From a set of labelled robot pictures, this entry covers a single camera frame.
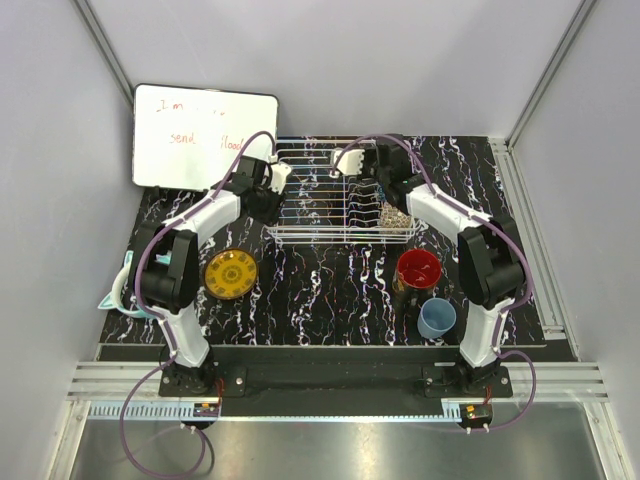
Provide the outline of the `black floral square plate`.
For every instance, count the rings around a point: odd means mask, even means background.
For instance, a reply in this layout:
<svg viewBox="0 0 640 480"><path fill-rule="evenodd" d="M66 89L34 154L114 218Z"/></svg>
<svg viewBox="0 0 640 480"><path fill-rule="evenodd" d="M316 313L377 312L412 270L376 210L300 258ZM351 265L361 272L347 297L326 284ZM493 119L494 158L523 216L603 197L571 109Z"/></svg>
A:
<svg viewBox="0 0 640 480"><path fill-rule="evenodd" d="M379 185L371 178L350 178L347 184L347 199L353 202L378 202Z"/></svg>

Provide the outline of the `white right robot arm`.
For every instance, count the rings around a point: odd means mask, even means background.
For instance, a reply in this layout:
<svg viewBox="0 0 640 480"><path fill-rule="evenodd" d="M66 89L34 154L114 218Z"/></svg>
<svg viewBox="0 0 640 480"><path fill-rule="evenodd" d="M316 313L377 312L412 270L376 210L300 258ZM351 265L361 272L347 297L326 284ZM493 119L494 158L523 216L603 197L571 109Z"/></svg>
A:
<svg viewBox="0 0 640 480"><path fill-rule="evenodd" d="M425 222L457 248L459 285L469 301L460 354L466 364L454 371L454 384L476 396L490 383L485 368L499 358L508 312L528 301L531 272L518 228L509 216L492 217L454 199L418 173L419 160L408 145L389 137L366 147L356 173L382 187L386 200Z"/></svg>

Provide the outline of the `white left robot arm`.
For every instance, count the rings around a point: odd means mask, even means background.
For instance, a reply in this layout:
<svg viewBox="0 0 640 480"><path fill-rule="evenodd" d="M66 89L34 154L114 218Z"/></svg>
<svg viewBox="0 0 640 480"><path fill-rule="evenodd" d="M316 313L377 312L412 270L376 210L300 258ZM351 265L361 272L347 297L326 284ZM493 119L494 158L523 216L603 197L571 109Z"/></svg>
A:
<svg viewBox="0 0 640 480"><path fill-rule="evenodd" d="M215 386L216 372L205 359L205 340L195 311L200 288L199 251L218 231L246 215L264 225L279 218L292 168L242 156L236 170L192 207L164 222L145 222L138 230L129 287L137 306L158 320L170 359L184 367L181 384L196 396Z"/></svg>

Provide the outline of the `red white patterned bowl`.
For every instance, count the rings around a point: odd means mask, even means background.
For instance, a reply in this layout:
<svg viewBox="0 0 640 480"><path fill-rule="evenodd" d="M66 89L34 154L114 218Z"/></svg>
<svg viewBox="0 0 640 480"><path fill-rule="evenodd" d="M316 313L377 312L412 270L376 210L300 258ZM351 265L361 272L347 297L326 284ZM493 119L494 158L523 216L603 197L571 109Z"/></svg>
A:
<svg viewBox="0 0 640 480"><path fill-rule="evenodd" d="M382 204L379 216L379 228L389 234L398 234L409 230L412 218L388 202Z"/></svg>

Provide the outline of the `white wire dish rack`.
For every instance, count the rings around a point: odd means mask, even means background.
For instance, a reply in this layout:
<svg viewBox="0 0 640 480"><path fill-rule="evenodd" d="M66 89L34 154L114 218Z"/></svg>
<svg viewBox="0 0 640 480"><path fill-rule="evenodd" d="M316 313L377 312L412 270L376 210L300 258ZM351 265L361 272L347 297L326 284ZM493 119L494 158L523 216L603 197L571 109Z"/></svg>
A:
<svg viewBox="0 0 640 480"><path fill-rule="evenodd" d="M292 167L285 201L276 225L265 231L279 244L405 244L418 231L412 218L409 230L389 234L379 228L385 201L379 186L378 202L347 199L350 178L331 178L330 154L347 145L349 137L283 138L278 141L281 162Z"/></svg>

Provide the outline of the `yellow patterned small plate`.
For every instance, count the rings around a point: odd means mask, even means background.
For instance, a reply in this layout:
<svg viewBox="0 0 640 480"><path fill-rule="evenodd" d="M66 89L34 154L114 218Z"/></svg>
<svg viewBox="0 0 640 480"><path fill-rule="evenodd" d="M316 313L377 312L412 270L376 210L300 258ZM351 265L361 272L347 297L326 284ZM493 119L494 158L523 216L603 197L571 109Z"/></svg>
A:
<svg viewBox="0 0 640 480"><path fill-rule="evenodd" d="M209 260L203 272L206 291L219 300L234 300L253 289L258 280L258 263L248 252L227 249Z"/></svg>

